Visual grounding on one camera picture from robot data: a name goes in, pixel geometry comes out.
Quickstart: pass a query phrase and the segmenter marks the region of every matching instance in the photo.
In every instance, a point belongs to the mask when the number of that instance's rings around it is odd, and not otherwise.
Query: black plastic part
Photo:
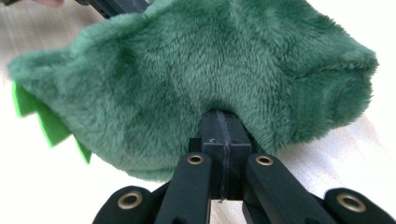
[[[244,201],[242,203],[242,212],[247,224],[271,224],[262,207],[256,207]]]
[[[242,200],[242,176],[251,143],[234,115],[212,111],[202,119],[202,151],[213,161],[212,199]]]
[[[201,138],[190,138],[190,141],[189,141],[189,152],[202,152],[202,149],[201,149]]]
[[[395,220],[393,220],[393,218],[384,210],[379,208],[360,193],[351,189],[331,189],[326,193],[324,202],[326,209],[338,223],[396,223]]]
[[[155,223],[209,223],[211,169],[212,161],[204,153],[192,152],[183,156],[163,198]]]
[[[76,0],[83,6],[91,5],[104,18],[115,17],[124,13],[142,13],[149,3],[145,0]]]
[[[4,5],[6,5],[6,7],[11,6],[14,3],[19,2],[20,0],[7,0],[6,2],[4,2]]]
[[[141,195],[141,203],[130,209],[119,207],[119,199],[130,192],[138,192]],[[110,196],[107,202],[96,215],[93,224],[144,224],[149,223],[152,207],[152,197],[148,190],[139,187],[126,187],[119,189]]]
[[[160,186],[158,189],[154,190],[151,192],[152,196],[152,208],[151,208],[151,213],[148,216],[148,223],[154,223],[155,217],[158,214],[158,211],[160,211],[161,204],[163,203],[163,198],[165,197],[166,191],[168,191],[170,182],[165,183],[164,185]]]
[[[245,201],[255,204],[258,200],[271,223],[335,223],[276,157],[263,153],[251,155],[247,160],[246,179],[249,188]]]

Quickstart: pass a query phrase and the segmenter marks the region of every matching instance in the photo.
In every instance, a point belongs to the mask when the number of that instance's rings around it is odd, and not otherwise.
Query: light green spike
[[[82,159],[84,159],[84,161],[87,164],[90,164],[92,153],[89,150],[87,150],[87,148],[85,148],[84,145],[82,145],[77,139],[76,139],[76,142],[77,142],[79,152],[81,153]]]
[[[18,117],[22,118],[34,112],[37,113],[41,131],[46,137],[50,147],[55,147],[71,134],[69,129],[57,115],[15,82],[12,83],[12,97]],[[83,160],[89,164],[92,153],[77,139],[76,142]]]
[[[22,118],[35,112],[38,100],[15,82],[12,82],[12,98],[18,117]]]
[[[40,104],[37,109],[41,131],[47,138],[50,147],[55,147],[71,134],[64,123],[45,105]]]

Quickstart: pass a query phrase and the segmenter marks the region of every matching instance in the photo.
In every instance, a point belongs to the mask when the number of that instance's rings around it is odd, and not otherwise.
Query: metal grommet
[[[353,195],[341,193],[337,195],[337,201],[350,211],[357,213],[366,211],[366,205]]]
[[[258,156],[256,158],[256,162],[260,165],[267,165],[267,166],[274,164],[273,159],[267,156]]]
[[[192,155],[187,158],[187,162],[192,165],[199,165],[204,162],[204,157],[200,155]]]
[[[132,201],[131,203],[126,202],[126,199],[129,197],[134,197],[135,200]],[[142,194],[139,191],[134,190],[134,191],[130,191],[130,192],[122,195],[119,198],[118,205],[119,205],[119,208],[121,208],[121,209],[132,209],[132,208],[137,207],[139,204],[141,204],[142,201],[143,201]]]

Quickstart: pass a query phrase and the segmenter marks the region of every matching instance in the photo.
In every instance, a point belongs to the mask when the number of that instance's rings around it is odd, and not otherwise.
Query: green fleece fabric
[[[304,0],[157,0],[8,70],[86,149],[129,175],[166,179],[205,112],[234,113],[275,154],[356,119],[376,67]]]

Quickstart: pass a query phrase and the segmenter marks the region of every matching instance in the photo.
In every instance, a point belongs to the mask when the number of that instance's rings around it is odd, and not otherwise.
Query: light wood surface
[[[309,2],[376,51],[380,66],[373,101],[360,119],[294,146],[280,159],[319,197],[332,188],[354,189],[396,217],[396,4]],[[0,223],[91,223],[115,190],[161,185],[131,178],[97,157],[85,165],[71,138],[50,149],[35,115],[18,119],[14,114],[6,64],[27,50],[64,47],[81,29],[102,20],[91,7],[71,0],[58,9],[30,1],[0,6]],[[211,223],[245,223],[241,203],[213,202]]]

